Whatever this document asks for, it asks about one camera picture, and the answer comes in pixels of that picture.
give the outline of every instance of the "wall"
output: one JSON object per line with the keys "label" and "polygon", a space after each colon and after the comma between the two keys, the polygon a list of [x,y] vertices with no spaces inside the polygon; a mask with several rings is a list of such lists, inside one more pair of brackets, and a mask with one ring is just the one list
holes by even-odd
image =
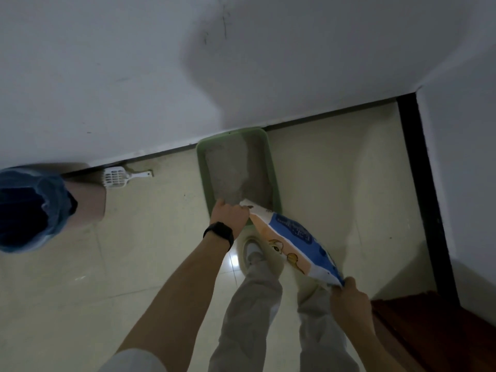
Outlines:
{"label": "wall", "polygon": [[496,325],[496,45],[417,98],[460,301]]}
{"label": "wall", "polygon": [[95,166],[412,92],[483,37],[476,6],[0,0],[0,167]]}

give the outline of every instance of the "bag of cat litter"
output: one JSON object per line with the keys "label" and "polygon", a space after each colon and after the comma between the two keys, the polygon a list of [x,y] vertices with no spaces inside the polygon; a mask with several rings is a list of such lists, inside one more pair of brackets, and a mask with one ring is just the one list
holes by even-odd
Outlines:
{"label": "bag of cat litter", "polygon": [[250,200],[239,204],[250,209],[250,219],[257,231],[276,252],[286,256],[292,267],[327,285],[344,286],[331,256],[305,227]]}

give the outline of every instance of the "pants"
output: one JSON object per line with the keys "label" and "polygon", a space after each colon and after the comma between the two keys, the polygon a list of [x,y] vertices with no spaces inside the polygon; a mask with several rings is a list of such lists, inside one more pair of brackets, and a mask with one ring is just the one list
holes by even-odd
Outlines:
{"label": "pants", "polygon": [[[262,372],[270,323],[281,303],[282,287],[267,261],[258,258],[227,308],[219,345],[208,372]],[[299,304],[300,371],[358,372],[346,352],[346,338],[332,318],[329,293],[318,288]]]}

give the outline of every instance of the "forearm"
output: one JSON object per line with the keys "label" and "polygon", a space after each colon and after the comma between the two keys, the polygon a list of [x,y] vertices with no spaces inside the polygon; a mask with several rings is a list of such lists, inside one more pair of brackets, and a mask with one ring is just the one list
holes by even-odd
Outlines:
{"label": "forearm", "polygon": [[118,351],[147,350],[168,372],[185,372],[228,249],[227,240],[207,233],[160,289]]}
{"label": "forearm", "polygon": [[377,336],[368,329],[347,329],[348,339],[355,347],[367,372],[405,372],[405,369],[384,349]]}

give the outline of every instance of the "pant leg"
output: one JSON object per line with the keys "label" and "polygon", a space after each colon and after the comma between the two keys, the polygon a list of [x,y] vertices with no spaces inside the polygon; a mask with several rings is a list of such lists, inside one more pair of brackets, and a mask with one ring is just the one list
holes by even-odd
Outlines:
{"label": "pant leg", "polygon": [[358,372],[359,367],[346,352],[346,338],[332,317],[330,294],[322,287],[298,306],[301,372]]}
{"label": "pant leg", "polygon": [[226,310],[219,346],[208,372],[262,372],[270,323],[279,309],[282,287],[259,253],[253,253],[245,281]]}

